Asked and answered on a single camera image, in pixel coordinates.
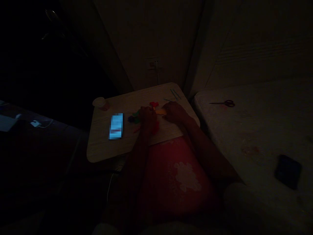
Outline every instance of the smartphone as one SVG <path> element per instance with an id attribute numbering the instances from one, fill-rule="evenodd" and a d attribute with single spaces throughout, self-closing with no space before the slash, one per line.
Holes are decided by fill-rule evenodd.
<path id="1" fill-rule="evenodd" d="M 123 119 L 122 113 L 114 114 L 111 117 L 111 125 L 109 132 L 109 139 L 121 139 L 123 137 Z"/>
<path id="2" fill-rule="evenodd" d="M 296 190 L 300 178 L 302 166 L 297 161 L 280 155 L 277 168 L 275 170 L 275 178 L 289 188 Z"/>

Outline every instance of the dark floor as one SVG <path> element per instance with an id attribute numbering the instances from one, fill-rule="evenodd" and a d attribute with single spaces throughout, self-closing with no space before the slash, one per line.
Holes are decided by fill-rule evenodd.
<path id="1" fill-rule="evenodd" d="M 32 120 L 48 124 L 51 119 L 10 104 L 1 106 L 0 114 L 22 114 L 17 127 L 0 135 L 1 226 L 45 210 L 38 234 L 91 234 L 105 207 L 111 174 L 88 173 L 121 170 L 125 156 L 90 163 L 86 131 L 55 120 L 34 128 Z M 64 175 L 72 177 L 61 181 Z"/>

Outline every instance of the small table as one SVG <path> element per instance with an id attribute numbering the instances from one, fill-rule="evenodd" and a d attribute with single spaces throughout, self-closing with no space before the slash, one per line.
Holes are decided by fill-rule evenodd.
<path id="1" fill-rule="evenodd" d="M 101 111 L 98 108 L 94 108 L 87 147 L 87 159 L 95 163 L 130 152 L 139 135 L 139 132 L 134 133 L 134 130 L 140 124 L 128 122 L 128 117 L 137 112 L 141 106 L 150 106 L 150 102 L 158 102 L 159 106 L 156 107 L 156 110 L 158 110 L 168 102 L 164 98 L 176 101 L 170 89 L 174 89 L 179 94 L 181 99 L 178 99 L 177 102 L 184 107 L 187 113 L 200 126 L 197 115 L 176 83 L 167 83 L 108 98 L 106 100 L 111 106 L 108 111 Z M 115 113 L 124 113 L 123 137 L 119 140 L 109 140 L 111 117 Z M 150 145 L 183 135 L 177 125 L 164 120 L 161 116 L 158 115 L 157 118 L 160 122 L 159 131 L 151 137 Z"/>

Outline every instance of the wall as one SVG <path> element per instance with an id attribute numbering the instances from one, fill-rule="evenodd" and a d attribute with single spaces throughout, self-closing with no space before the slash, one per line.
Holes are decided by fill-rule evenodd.
<path id="1" fill-rule="evenodd" d="M 183 87 L 201 0 L 94 0 L 112 44 L 135 90 L 157 85 L 145 58 L 158 56 L 160 83 Z"/>
<path id="2" fill-rule="evenodd" d="M 313 75 L 313 3 L 216 0 L 205 5 L 185 94 Z"/>

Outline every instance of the wall outlet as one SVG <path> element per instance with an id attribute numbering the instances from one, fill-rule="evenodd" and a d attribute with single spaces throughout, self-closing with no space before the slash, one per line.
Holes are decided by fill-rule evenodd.
<path id="1" fill-rule="evenodd" d="M 147 70 L 154 70 L 155 69 L 155 62 L 158 64 L 158 68 L 161 68 L 160 58 L 157 56 L 146 58 L 146 68 Z"/>

